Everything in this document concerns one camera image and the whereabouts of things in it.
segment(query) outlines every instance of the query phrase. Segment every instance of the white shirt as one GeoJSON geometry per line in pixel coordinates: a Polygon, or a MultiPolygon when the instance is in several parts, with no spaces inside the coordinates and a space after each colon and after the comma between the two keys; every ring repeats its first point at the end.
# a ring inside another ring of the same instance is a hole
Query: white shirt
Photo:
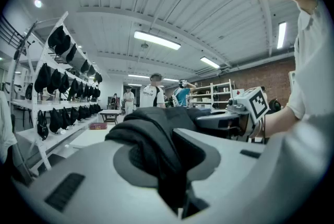
{"type": "MultiPolygon", "coordinates": [[[[291,108],[298,119],[306,119],[312,114],[320,113],[320,110],[316,109],[317,106],[311,104],[318,99],[323,99],[321,90],[331,91],[330,89],[325,90],[324,84],[330,84],[332,80],[329,80],[329,82],[320,82],[319,80],[323,75],[326,78],[332,78],[333,76],[332,68],[329,68],[332,61],[325,61],[329,57],[328,54],[331,54],[331,48],[334,47],[331,38],[333,25],[330,14],[322,0],[318,0],[318,5],[312,15],[302,9],[300,11],[298,36],[294,44],[296,81],[287,106],[291,108]],[[311,78],[305,71],[308,71],[308,74],[313,72],[314,76],[311,78]],[[314,87],[317,87],[317,93],[311,90],[314,87]]],[[[326,102],[332,104],[332,101],[333,98],[326,102]]]]}
{"type": "MultiPolygon", "coordinates": [[[[126,93],[124,93],[123,99],[125,99],[125,100],[135,99],[135,95],[131,91],[129,93],[126,92],[126,93]]],[[[131,105],[134,105],[134,102],[133,102],[133,100],[132,101],[126,101],[125,104],[127,106],[131,106],[131,105]]]]}
{"type": "Polygon", "coordinates": [[[146,86],[142,93],[141,93],[141,99],[140,99],[140,107],[153,107],[154,99],[157,98],[157,105],[159,103],[165,103],[165,100],[163,98],[163,91],[160,87],[158,87],[160,90],[157,95],[157,88],[151,85],[146,86]]]}

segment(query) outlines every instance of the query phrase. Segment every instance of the red box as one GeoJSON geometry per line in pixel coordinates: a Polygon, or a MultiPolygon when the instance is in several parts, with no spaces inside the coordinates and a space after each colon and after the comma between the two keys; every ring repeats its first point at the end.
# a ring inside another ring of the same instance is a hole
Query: red box
{"type": "Polygon", "coordinates": [[[99,129],[106,129],[107,123],[91,123],[89,129],[91,130],[99,130],[99,129]]]}

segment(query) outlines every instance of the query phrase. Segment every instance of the person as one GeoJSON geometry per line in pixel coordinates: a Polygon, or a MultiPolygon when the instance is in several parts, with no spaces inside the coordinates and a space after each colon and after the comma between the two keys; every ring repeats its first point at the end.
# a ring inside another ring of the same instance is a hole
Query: person
{"type": "MultiPolygon", "coordinates": [[[[328,47],[332,46],[333,25],[330,14],[322,0],[293,1],[296,2],[300,10],[298,35],[294,44],[297,76],[298,74],[301,75],[306,69],[309,70],[310,65],[319,65],[319,63],[315,63],[315,56],[318,58],[320,53],[330,51],[328,47]]],[[[272,134],[287,131],[298,121],[316,114],[316,107],[309,105],[312,102],[312,97],[309,96],[309,88],[310,86],[305,82],[303,82],[302,88],[296,81],[287,106],[279,112],[265,116],[265,131],[259,132],[259,136],[262,136],[263,132],[265,132],[266,137],[269,137],[272,134]]]]}
{"type": "Polygon", "coordinates": [[[181,79],[178,82],[179,87],[174,90],[174,95],[180,106],[187,106],[186,98],[191,92],[194,92],[196,86],[188,83],[186,80],[181,79]]]}
{"type": "Polygon", "coordinates": [[[166,108],[163,91],[159,87],[162,76],[160,74],[153,74],[150,77],[151,84],[147,85],[141,93],[140,107],[161,107],[166,108]]]}
{"type": "Polygon", "coordinates": [[[125,100],[125,114],[131,114],[134,107],[135,95],[131,91],[132,87],[128,86],[126,88],[126,93],[124,93],[123,99],[125,100]]]}

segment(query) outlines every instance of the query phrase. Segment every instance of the fluorescent light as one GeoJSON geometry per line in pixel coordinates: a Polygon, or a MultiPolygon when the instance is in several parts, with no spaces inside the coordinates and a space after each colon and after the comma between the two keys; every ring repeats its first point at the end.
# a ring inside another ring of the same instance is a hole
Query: fluorescent light
{"type": "Polygon", "coordinates": [[[179,80],[176,80],[176,79],[169,79],[169,78],[164,78],[163,80],[173,81],[173,82],[179,82],[179,80]]]}
{"type": "Polygon", "coordinates": [[[277,43],[277,48],[278,49],[283,47],[283,42],[284,42],[284,37],[285,37],[285,30],[287,28],[287,23],[286,22],[280,23],[279,28],[280,28],[280,33],[279,33],[279,36],[278,36],[278,43],[277,43]]]}
{"type": "Polygon", "coordinates": [[[36,6],[37,8],[42,7],[42,2],[39,1],[39,0],[35,0],[35,1],[34,1],[34,4],[35,4],[35,6],[36,6]]]}
{"type": "Polygon", "coordinates": [[[135,38],[145,40],[145,41],[150,41],[150,42],[153,42],[155,44],[162,45],[162,46],[167,46],[167,47],[169,47],[171,49],[174,49],[174,50],[178,50],[181,47],[181,44],[179,44],[179,43],[173,42],[173,41],[168,40],[166,38],[155,36],[153,34],[145,33],[145,32],[142,32],[142,31],[135,31],[135,38]]]}
{"type": "Polygon", "coordinates": [[[203,58],[201,58],[200,60],[201,60],[202,62],[207,63],[208,65],[211,65],[212,67],[214,67],[214,68],[216,68],[216,69],[220,68],[220,66],[219,66],[217,63],[214,63],[213,61],[210,61],[208,58],[203,57],[203,58]]]}
{"type": "Polygon", "coordinates": [[[129,75],[129,76],[132,76],[132,77],[141,77],[141,78],[150,78],[149,76],[138,76],[138,75],[129,75]]]}

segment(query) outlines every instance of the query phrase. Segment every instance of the table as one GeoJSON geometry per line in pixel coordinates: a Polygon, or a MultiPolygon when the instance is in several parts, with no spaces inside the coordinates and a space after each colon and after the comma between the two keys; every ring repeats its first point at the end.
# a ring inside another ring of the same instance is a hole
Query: table
{"type": "Polygon", "coordinates": [[[121,113],[122,113],[121,110],[102,110],[101,112],[99,112],[99,114],[102,115],[102,119],[104,123],[115,122],[116,124],[118,124],[117,116],[120,115],[121,113]],[[108,115],[114,116],[115,119],[108,119],[108,115]]]}
{"type": "Polygon", "coordinates": [[[69,145],[76,149],[82,149],[95,143],[101,143],[104,141],[106,134],[108,134],[114,126],[115,125],[107,125],[106,129],[88,129],[82,132],[69,145]]]}

